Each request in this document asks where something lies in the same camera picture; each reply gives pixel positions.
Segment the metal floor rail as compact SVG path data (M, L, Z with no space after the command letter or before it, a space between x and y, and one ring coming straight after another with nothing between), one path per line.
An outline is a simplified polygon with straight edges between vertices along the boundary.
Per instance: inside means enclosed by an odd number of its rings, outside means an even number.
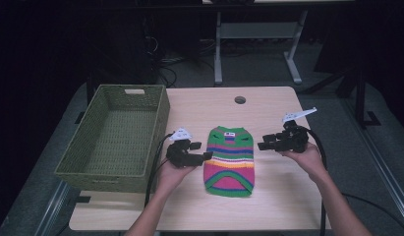
M404 219L404 191L393 175L392 171L386 164L381 152L376 147L373 138L368 132L367 126L362 125L356 118L354 108L351 103L345 99L341 100L342 107L345 110L345 113L348 115L352 124L354 125L357 133L361 137L364 142L366 148L371 154L375 169L384 183L389 195L393 199L396 207L398 208L402 218Z
M70 187L64 181L59 181L55 191L46 205L45 213L41 217L34 236L48 236L57 220L60 209L67 197Z

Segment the person's right hand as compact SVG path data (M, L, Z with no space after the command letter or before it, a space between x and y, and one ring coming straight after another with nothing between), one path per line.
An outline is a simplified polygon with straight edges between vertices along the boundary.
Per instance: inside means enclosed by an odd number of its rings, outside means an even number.
M307 143L306 149L301 153L285 150L281 151L280 154L294 160L314 182L327 174L319 150L314 144Z

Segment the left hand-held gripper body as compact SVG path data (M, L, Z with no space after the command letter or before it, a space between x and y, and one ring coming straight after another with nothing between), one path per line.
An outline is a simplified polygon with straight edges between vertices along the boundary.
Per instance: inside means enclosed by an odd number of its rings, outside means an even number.
M186 129L179 128L169 138L172 144L167 148L166 158L176 167L202 166L202 154L190 153L191 137Z

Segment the black metal stand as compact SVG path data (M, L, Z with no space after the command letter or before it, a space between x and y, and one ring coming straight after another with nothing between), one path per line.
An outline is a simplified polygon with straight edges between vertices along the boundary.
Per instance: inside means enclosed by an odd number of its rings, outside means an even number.
M355 93L354 118L362 129L369 126L380 126L381 123L372 111L365 109L366 101L366 78L363 70L358 66L348 66L317 84L298 91L298 94L313 94L320 89L340 80L335 90L339 98L347 98L352 92Z

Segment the white metal table frame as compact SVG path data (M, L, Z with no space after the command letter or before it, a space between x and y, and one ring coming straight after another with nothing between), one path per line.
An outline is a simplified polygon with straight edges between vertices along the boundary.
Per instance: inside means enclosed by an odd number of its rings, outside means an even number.
M292 46L284 52L284 60L295 85L303 81L294 61L308 11L303 11L297 22L282 23L225 23L221 13L216 14L215 54L213 59L214 83L221 85L221 42L223 39L292 39Z

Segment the striped knitted pet sweater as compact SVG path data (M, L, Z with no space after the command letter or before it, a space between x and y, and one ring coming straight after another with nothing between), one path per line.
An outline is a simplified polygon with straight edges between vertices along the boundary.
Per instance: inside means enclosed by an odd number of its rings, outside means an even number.
M212 158L203 165L205 190L216 196L249 197L255 186L254 139L244 128L218 126L208 135Z

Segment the green woven basket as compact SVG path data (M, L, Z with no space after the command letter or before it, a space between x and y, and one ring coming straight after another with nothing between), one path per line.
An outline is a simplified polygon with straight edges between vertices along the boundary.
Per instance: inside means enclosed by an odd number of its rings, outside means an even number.
M164 86L99 86L55 174L83 191L145 192L169 110Z

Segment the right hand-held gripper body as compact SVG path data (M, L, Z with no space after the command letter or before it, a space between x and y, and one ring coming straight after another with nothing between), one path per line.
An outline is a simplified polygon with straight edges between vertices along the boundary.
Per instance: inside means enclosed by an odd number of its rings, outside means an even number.
M286 113L282 118L284 130L275 135L275 141L271 144L276 151L292 150L297 153L306 150L306 144L309 141L308 129L296 123L298 118L306 117L317 109L307 109L303 111Z

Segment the person's left hand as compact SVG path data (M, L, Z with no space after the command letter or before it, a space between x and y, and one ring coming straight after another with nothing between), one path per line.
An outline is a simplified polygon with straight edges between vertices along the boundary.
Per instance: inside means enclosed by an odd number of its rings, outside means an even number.
M195 169L195 166L176 167L168 159L164 159L158 168L158 187L175 189Z

